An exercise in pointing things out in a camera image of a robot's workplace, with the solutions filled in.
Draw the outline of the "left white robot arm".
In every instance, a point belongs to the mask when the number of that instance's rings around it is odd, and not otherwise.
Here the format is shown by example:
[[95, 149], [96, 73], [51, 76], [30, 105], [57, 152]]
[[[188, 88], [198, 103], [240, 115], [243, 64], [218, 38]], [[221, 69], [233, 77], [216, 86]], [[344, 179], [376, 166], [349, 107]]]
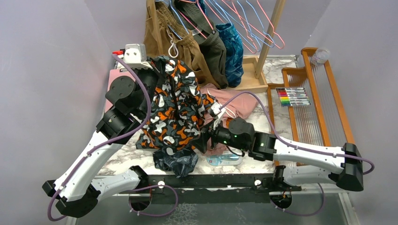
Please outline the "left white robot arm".
[[109, 83], [106, 100], [110, 106], [87, 146], [61, 177], [48, 180], [42, 186], [51, 198], [47, 209], [50, 220], [54, 219], [53, 207], [62, 218], [80, 218], [105, 198], [128, 190], [140, 193], [148, 188], [148, 176], [139, 166], [104, 179], [98, 180], [96, 175], [148, 122], [156, 86], [165, 75], [164, 70], [157, 67], [128, 68]]

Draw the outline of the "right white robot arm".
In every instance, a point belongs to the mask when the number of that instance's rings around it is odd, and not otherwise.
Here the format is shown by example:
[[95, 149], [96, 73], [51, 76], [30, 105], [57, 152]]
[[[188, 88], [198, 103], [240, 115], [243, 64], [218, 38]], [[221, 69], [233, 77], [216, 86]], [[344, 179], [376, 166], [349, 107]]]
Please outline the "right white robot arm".
[[274, 134], [255, 131], [253, 124], [238, 117], [225, 128], [215, 120], [205, 125], [191, 144], [200, 152], [207, 151], [207, 142], [223, 144], [246, 151], [258, 161], [291, 161], [305, 164], [302, 169], [280, 166], [271, 177], [271, 186], [278, 191], [306, 183], [335, 184], [340, 189], [364, 190], [363, 165], [357, 146], [325, 147], [296, 142]]

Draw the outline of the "orange camouflage shorts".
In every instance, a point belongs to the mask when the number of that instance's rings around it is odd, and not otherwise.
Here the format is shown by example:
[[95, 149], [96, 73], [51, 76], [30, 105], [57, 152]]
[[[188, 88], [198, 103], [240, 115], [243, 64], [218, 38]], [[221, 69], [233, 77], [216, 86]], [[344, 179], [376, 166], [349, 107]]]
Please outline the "orange camouflage shorts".
[[202, 93], [195, 73], [181, 60], [168, 56], [153, 59], [160, 70], [149, 121], [136, 142], [138, 149], [167, 149], [172, 153], [189, 148], [199, 137], [207, 110], [216, 98]]

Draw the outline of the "dark leaf print shorts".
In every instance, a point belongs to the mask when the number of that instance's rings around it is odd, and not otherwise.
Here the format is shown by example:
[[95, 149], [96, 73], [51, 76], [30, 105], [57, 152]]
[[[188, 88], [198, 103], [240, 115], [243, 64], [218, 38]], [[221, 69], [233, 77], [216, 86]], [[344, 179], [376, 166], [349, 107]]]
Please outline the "dark leaf print shorts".
[[199, 156], [189, 146], [170, 155], [168, 152], [172, 150], [170, 147], [163, 147], [153, 153], [155, 168], [172, 172], [177, 178], [188, 176], [194, 171]]

